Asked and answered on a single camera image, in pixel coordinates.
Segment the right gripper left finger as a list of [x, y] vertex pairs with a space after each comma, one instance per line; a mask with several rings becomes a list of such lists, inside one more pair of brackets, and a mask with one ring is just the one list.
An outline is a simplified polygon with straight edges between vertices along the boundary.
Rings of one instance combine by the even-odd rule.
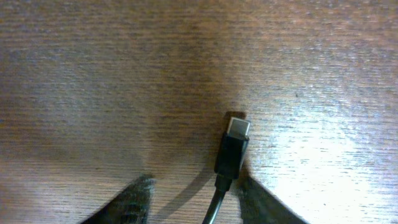
[[155, 179], [141, 175], [81, 224], [146, 224]]

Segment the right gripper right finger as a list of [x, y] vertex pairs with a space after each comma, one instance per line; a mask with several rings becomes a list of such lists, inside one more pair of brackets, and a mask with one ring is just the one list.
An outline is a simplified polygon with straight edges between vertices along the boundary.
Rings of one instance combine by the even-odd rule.
[[250, 176], [239, 181], [238, 198], [243, 224], [307, 224]]

